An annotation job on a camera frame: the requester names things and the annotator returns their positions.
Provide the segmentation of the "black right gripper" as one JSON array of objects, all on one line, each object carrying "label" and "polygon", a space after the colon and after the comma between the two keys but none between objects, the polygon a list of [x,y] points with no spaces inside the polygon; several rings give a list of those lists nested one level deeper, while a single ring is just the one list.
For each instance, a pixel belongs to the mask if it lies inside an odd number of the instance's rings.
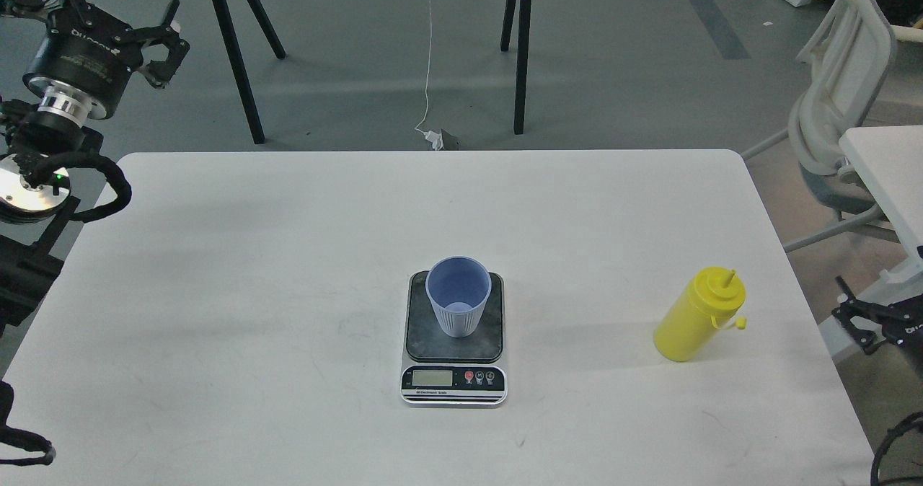
[{"label": "black right gripper", "polygon": [[[841,328],[865,355],[872,355],[881,345],[891,344],[906,352],[909,349],[922,349],[922,309],[915,306],[909,311],[909,300],[901,300],[889,305],[858,299],[843,277],[838,275],[835,282],[845,299],[839,302],[831,314]],[[880,328],[880,335],[873,330],[861,328],[854,321],[866,319]]]}]

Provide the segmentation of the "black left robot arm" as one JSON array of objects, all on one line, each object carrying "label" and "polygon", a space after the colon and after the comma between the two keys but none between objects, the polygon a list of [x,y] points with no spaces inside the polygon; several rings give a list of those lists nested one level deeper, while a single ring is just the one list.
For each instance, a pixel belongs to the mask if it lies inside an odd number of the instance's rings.
[{"label": "black left robot arm", "polygon": [[63,260],[50,249],[68,223],[128,207],[132,187],[86,122],[111,118],[135,73],[156,89],[171,82],[189,51],[175,22],[179,6],[170,0],[159,24],[135,28],[87,0],[2,0],[3,16],[45,26],[22,78],[37,102],[2,102],[2,221],[49,222],[30,245],[2,239],[3,327],[36,312],[59,277]]}]

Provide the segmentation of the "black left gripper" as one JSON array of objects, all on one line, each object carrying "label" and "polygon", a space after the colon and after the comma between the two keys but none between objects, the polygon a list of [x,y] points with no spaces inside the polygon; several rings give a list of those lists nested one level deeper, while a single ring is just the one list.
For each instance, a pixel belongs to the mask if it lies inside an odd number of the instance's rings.
[{"label": "black left gripper", "polygon": [[109,119],[132,73],[155,89],[174,78],[190,49],[175,22],[179,7],[179,0],[170,0],[159,24],[120,30],[119,45],[92,37],[115,35],[116,18],[89,0],[2,0],[2,16],[33,19],[48,30],[22,76],[33,94],[63,84],[89,96],[90,118]]}]

